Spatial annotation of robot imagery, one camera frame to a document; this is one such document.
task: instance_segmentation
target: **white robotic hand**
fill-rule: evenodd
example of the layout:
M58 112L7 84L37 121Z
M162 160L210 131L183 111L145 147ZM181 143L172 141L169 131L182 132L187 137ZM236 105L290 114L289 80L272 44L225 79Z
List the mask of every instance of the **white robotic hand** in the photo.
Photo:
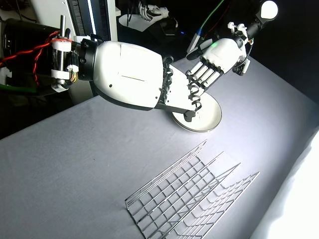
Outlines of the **white robotic hand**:
M139 13L141 17L147 21L159 21L168 17L169 11L166 7L158 7L156 5L145 4L143 1L140 1Z

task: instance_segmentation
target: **wire dish rack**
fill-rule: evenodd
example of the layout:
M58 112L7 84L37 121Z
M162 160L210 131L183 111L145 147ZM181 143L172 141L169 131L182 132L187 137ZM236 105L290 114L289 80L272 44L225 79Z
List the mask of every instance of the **wire dish rack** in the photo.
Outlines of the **wire dish rack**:
M125 200L127 210L146 239L203 238L259 175L229 187L224 179L239 164L214 175L212 165L197 156L206 141Z

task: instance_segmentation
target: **metal wire rack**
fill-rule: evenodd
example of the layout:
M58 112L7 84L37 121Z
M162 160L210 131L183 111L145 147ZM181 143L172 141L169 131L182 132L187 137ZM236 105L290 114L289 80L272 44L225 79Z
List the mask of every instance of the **metal wire rack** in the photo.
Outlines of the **metal wire rack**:
M146 239L205 237L222 215L259 175L225 188L223 180L239 164L214 175L197 156L206 141L125 200L127 210Z

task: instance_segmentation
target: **metal grid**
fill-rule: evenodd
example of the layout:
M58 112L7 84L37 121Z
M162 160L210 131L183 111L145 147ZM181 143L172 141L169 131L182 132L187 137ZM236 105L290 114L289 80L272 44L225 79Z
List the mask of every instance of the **metal grid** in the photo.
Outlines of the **metal grid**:
M204 164L197 155L205 143L125 200L144 238L203 238L258 175L224 188L221 182L239 164L213 175L210 167L222 153Z

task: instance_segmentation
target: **robotic arm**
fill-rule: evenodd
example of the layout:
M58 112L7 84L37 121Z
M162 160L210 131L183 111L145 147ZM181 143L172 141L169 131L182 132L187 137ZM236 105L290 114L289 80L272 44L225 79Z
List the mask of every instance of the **robotic arm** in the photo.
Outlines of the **robotic arm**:
M52 48L47 49L42 57L47 62L46 67L51 66L49 74L54 79L53 91L67 90L78 77L79 80L92 81L99 95L117 105L180 113L186 122L191 122L202 108L201 96L220 76L230 69L240 75L247 71L250 61L245 45L252 45L255 35L277 13L277 5L268 0L248 27L230 22L230 38L212 44L211 41L204 42L188 54L188 59L201 57L186 74L171 65L173 58L162 59L159 54L141 46L91 39L82 39L81 43L71 41L64 33L63 17L59 35L55 39L46 39ZM12 41L18 41L15 24L19 23L8 24L2 35L4 52L11 55L20 53L16 52L16 44L15 48L12 45ZM38 30L40 28L48 32L57 30L44 26ZM19 69L16 64L7 64L7 67Z

